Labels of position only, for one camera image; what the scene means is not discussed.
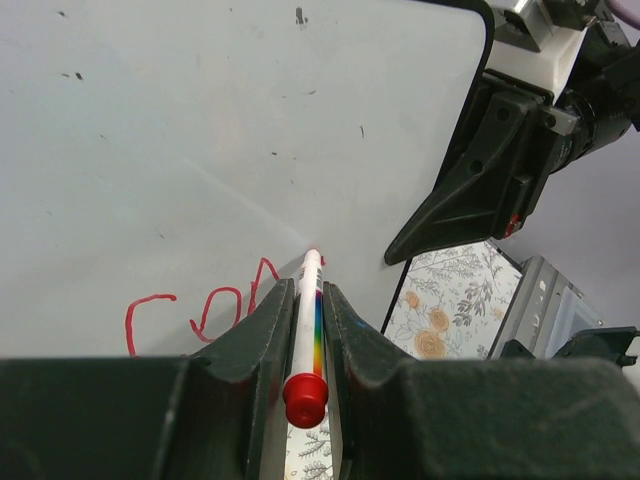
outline marker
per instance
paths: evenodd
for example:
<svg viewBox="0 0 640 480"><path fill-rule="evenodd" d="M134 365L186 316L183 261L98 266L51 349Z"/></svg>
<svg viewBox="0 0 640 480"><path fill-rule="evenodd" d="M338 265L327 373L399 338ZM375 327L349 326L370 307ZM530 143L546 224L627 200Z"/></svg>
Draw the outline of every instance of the marker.
<svg viewBox="0 0 640 480"><path fill-rule="evenodd" d="M282 391L287 420L298 428L319 425L329 398L324 372L321 262L320 253L312 249L304 256L300 268L297 314L291 330L293 348Z"/></svg>

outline red marker cap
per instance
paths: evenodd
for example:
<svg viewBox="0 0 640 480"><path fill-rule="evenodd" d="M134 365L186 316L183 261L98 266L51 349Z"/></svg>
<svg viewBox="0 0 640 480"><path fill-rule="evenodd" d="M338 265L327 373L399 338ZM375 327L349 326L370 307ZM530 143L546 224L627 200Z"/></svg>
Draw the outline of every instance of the red marker cap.
<svg viewBox="0 0 640 480"><path fill-rule="evenodd" d="M318 375L300 373L287 381L282 397L289 423L298 428L313 428L324 420L329 387Z"/></svg>

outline red drawing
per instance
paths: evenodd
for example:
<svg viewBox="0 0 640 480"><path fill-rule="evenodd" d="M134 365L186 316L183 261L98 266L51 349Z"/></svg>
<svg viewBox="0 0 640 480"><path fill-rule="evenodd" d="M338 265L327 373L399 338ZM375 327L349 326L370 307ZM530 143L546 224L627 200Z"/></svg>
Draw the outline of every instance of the red drawing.
<svg viewBox="0 0 640 480"><path fill-rule="evenodd" d="M235 287L219 287L212 291L209 294L209 297L207 297L207 301L204 304L204 309L202 310L202 318L200 319L200 327L196 326L196 322L194 322L193 319L189 320L189 325L191 325L191 330L193 330L193 333L195 333L196 336L205 343L211 343L215 340L215 338L205 337L203 332L204 327L207 324L207 315L209 314L209 308L211 308L211 301L213 300L213 297L215 297L216 294L220 292L230 292L235 294L236 296L236 318L233 321L233 325L231 325L232 327L236 326L236 324L240 321L240 315L242 315L242 294L240 293L240 290Z"/></svg>
<svg viewBox="0 0 640 480"><path fill-rule="evenodd" d="M131 305L129 305L129 308L127 308L127 315L124 317L124 331L125 337L127 339L127 349L129 350L129 355L131 355L132 357L136 356L136 347L133 343L133 311L138 305L151 302L152 300L160 299L168 299L172 302L175 302L176 300L178 300L178 297L170 293L159 293L156 295L151 295L149 297L141 298L140 300L136 300Z"/></svg>
<svg viewBox="0 0 640 480"><path fill-rule="evenodd" d="M256 309L256 294L258 293L258 286L260 285L260 277L262 276L262 266L267 265L269 270L271 270L271 275L274 280L277 282L280 280L280 275L278 275L278 271L273 266L273 263L269 261L268 258L262 257L260 259L260 265L258 265L258 271L256 272L256 278L253 282L251 282L251 296L249 297L249 308L247 309L247 315L251 315L253 311Z"/></svg>

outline whiteboard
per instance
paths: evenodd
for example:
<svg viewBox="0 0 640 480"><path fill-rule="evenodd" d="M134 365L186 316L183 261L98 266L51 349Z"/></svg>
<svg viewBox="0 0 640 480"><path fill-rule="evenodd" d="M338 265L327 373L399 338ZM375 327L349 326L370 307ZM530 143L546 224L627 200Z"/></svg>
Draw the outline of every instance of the whiteboard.
<svg viewBox="0 0 640 480"><path fill-rule="evenodd" d="M2 356L191 353L311 246L379 328L486 39L406 0L4 0L0 32Z"/></svg>

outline floral pattern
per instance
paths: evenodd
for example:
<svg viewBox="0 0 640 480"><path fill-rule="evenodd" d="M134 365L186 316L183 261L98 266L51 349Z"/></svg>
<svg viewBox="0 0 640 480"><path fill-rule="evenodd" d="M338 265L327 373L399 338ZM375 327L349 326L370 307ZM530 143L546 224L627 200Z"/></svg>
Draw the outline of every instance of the floral pattern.
<svg viewBox="0 0 640 480"><path fill-rule="evenodd" d="M384 334L416 358L487 358L520 276L489 242L421 255ZM284 478L333 479L328 418L289 427Z"/></svg>

